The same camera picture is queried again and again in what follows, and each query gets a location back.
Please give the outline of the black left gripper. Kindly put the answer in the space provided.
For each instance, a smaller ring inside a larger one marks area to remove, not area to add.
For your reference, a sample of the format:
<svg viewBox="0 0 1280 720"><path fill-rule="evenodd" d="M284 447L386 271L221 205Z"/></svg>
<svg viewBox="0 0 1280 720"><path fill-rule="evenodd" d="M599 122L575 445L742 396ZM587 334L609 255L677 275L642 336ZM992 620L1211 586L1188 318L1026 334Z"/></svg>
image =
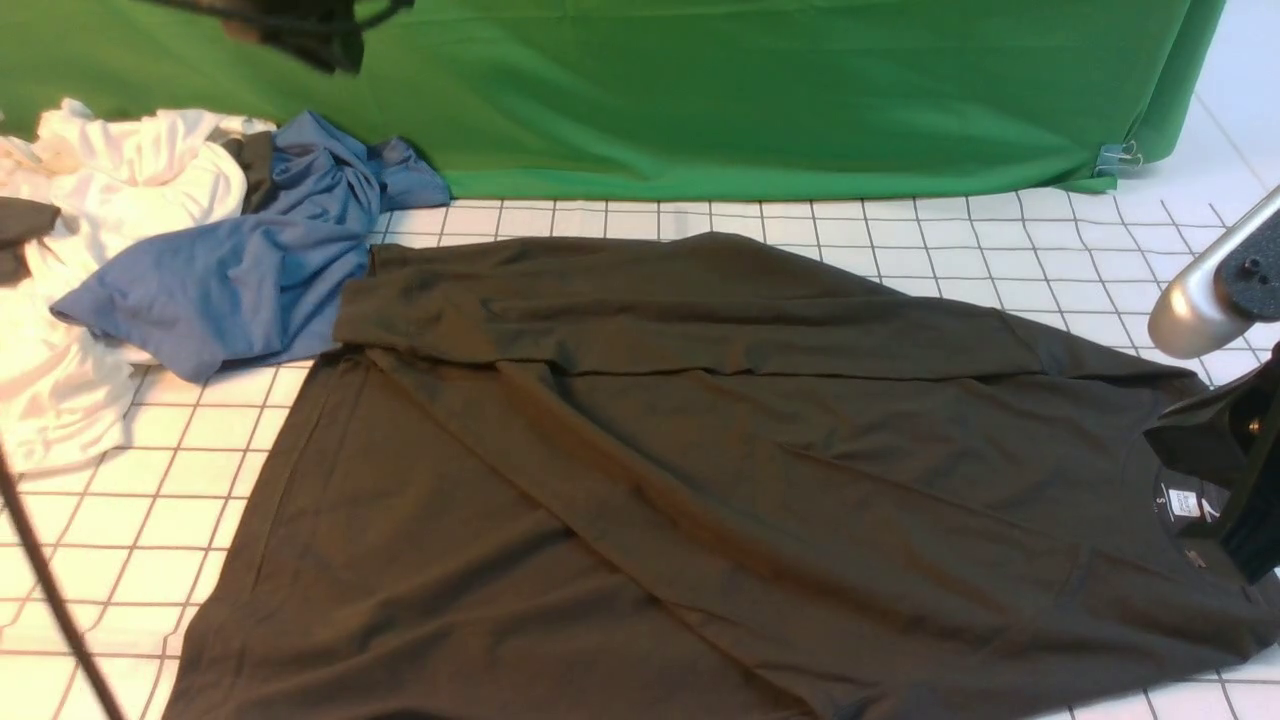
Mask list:
<svg viewBox="0 0 1280 720"><path fill-rule="evenodd" d="M364 36L355 1L216 1L233 17L221 19L224 32L302 61L324 74L357 74L364 64Z"/></svg>

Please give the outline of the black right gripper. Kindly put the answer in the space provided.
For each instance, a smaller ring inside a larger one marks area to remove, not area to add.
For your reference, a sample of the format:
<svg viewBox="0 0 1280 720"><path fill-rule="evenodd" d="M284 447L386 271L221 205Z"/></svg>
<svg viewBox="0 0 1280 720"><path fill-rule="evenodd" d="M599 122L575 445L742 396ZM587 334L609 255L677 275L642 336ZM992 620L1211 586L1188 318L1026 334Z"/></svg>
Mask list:
<svg viewBox="0 0 1280 720"><path fill-rule="evenodd" d="M1198 569L1256 584L1279 565L1279 360L1179 402L1146 430L1155 506Z"/></svg>

